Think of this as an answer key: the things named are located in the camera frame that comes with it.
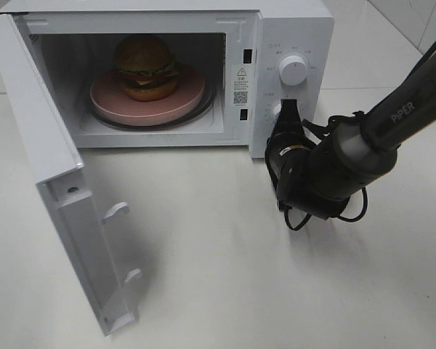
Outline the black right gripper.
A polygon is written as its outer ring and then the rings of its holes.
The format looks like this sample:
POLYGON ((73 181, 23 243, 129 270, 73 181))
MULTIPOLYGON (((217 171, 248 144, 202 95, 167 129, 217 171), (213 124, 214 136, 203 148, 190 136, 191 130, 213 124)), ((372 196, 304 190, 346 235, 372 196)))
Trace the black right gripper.
POLYGON ((297 99, 281 99, 278 122, 265 150, 265 163, 279 203, 296 201, 305 181, 307 157, 314 147, 302 128, 297 99))

